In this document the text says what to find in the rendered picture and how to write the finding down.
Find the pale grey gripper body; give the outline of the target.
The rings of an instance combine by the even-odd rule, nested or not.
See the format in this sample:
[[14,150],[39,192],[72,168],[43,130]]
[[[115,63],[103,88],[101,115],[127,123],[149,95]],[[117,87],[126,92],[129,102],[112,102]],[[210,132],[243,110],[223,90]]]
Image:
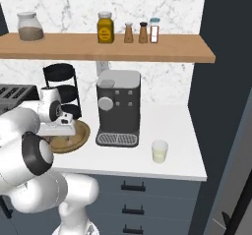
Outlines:
[[39,136],[74,136],[76,129],[74,124],[45,124],[40,125],[37,132]]

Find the round wooden bowl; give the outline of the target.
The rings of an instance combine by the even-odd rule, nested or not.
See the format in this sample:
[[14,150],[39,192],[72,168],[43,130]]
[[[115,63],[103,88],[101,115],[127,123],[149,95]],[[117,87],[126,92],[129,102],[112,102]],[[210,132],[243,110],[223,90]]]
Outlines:
[[88,140],[91,129],[83,121],[75,121],[76,134],[74,136],[53,137],[50,148],[54,153],[68,153],[82,147]]

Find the glass of lemonade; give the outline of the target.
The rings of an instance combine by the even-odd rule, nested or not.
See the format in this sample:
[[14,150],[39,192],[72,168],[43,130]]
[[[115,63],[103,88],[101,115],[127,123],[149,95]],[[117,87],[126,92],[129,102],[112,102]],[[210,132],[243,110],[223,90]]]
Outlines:
[[163,163],[168,151],[168,143],[164,140],[155,140],[152,143],[153,161]]

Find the grey fridge door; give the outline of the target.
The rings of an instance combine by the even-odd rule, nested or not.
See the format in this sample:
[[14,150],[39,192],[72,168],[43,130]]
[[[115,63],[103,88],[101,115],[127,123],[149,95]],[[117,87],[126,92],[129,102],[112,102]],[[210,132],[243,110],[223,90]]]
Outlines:
[[222,174],[203,235],[223,235],[223,213],[231,216],[252,170],[252,89]]

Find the dark fridge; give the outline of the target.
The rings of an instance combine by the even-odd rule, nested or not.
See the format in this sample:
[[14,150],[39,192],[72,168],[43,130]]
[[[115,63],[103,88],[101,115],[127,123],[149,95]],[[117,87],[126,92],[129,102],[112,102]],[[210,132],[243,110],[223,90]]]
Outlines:
[[201,37],[216,55],[194,66],[189,111],[208,179],[189,235],[203,235],[252,89],[252,0],[205,0]]

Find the dark grey coffee machine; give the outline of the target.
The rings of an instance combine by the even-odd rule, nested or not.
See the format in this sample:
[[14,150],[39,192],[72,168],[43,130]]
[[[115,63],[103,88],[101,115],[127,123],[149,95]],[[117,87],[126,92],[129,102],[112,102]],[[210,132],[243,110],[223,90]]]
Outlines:
[[130,70],[103,71],[96,83],[101,147],[136,147],[139,144],[141,74]]

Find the glass jar with brown powder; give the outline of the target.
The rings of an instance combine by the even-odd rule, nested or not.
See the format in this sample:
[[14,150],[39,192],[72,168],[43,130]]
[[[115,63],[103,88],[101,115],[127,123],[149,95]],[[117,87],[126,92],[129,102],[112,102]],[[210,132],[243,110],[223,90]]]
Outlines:
[[18,32],[22,41],[37,41],[44,38],[44,33],[36,12],[18,13]]

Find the yellow jar with label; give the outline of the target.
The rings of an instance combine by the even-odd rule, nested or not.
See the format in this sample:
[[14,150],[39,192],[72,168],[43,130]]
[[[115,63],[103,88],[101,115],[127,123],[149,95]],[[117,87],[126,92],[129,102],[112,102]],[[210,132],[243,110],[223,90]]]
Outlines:
[[114,41],[114,22],[111,12],[98,13],[97,38],[99,43],[112,43]]

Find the brown shaker with white cap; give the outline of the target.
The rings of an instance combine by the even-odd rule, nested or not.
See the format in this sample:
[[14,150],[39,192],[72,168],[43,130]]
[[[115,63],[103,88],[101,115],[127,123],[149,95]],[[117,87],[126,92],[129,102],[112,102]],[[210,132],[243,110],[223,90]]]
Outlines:
[[125,34],[124,34],[124,42],[132,43],[134,41],[133,31],[132,31],[132,23],[125,24]]

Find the grey-blue drawer front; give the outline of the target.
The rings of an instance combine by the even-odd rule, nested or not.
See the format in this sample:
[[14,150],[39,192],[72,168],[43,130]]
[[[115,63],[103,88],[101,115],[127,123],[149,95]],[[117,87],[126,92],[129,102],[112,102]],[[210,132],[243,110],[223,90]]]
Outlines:
[[189,221],[193,215],[195,202],[195,200],[175,198],[101,195],[89,206],[89,211],[94,213],[125,214],[122,213],[124,205],[135,209],[143,206],[145,214],[138,216]]
[[142,226],[144,235],[188,235],[189,221],[174,221],[151,218],[126,219],[119,217],[98,218],[94,221],[100,235],[134,235],[122,232],[125,224],[128,228],[139,229]]
[[[200,182],[170,179],[154,179],[143,177],[122,177],[112,175],[94,175],[99,183],[99,189],[105,193],[143,195],[149,197],[166,197],[196,200],[201,186]],[[146,192],[123,191],[121,185],[144,185]]]

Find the brown shaker with black cap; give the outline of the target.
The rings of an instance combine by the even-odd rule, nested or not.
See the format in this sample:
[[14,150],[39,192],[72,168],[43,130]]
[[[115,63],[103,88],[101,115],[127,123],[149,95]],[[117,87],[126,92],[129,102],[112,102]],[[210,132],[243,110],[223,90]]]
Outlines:
[[147,23],[140,22],[140,33],[139,33],[139,42],[147,43],[148,42],[148,33],[147,33]]

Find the spice bottle with blue cap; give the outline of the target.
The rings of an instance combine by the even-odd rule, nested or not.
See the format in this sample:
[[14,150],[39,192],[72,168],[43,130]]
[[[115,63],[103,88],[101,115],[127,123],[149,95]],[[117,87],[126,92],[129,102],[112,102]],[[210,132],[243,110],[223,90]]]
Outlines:
[[160,18],[151,18],[150,19],[150,42],[157,43],[158,42],[158,34],[159,34],[159,22]]

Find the white wall socket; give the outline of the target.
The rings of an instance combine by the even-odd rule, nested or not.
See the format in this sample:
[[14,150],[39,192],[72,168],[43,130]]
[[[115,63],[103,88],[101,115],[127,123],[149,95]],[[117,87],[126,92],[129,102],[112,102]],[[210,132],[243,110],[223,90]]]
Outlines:
[[96,75],[98,77],[103,71],[106,71],[109,69],[109,65],[107,61],[96,61],[95,64],[96,64]]

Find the wooden wall shelf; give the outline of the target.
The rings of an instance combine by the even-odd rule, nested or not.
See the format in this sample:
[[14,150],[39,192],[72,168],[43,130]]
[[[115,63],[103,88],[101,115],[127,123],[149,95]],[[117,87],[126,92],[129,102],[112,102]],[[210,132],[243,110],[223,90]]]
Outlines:
[[0,36],[0,59],[92,60],[214,63],[216,56],[198,34],[162,34],[158,43],[97,42],[93,33],[47,33],[41,41],[23,42],[17,33]]

